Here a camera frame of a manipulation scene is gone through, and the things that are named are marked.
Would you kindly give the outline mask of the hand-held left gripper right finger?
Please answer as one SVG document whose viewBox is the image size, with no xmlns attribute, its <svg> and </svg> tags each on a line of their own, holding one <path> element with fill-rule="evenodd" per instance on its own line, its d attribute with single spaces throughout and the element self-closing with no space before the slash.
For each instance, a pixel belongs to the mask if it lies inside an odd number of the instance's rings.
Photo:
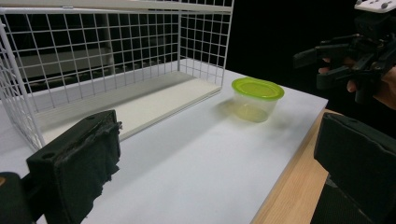
<svg viewBox="0 0 396 224">
<path fill-rule="evenodd" d="M 314 158 L 373 224 L 396 224 L 396 139 L 358 120 L 326 113 Z"/>
</svg>

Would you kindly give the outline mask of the clear container with green lid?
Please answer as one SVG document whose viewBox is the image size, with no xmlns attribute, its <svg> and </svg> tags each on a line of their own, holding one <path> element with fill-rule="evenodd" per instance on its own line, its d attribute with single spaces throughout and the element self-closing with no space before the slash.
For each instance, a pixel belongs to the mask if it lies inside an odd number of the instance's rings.
<svg viewBox="0 0 396 224">
<path fill-rule="evenodd" d="M 284 96 L 279 85 L 253 77 L 235 79 L 232 88 L 233 112 L 238 118 L 252 122 L 267 121 Z"/>
</svg>

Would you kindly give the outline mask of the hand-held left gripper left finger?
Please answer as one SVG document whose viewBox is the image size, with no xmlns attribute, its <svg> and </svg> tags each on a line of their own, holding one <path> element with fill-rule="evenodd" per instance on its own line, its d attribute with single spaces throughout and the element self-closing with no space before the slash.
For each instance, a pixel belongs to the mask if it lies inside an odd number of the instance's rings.
<svg viewBox="0 0 396 224">
<path fill-rule="evenodd" d="M 26 180 L 33 218 L 80 224 L 118 170 L 121 123 L 107 110 L 82 119 L 30 156 Z"/>
</svg>

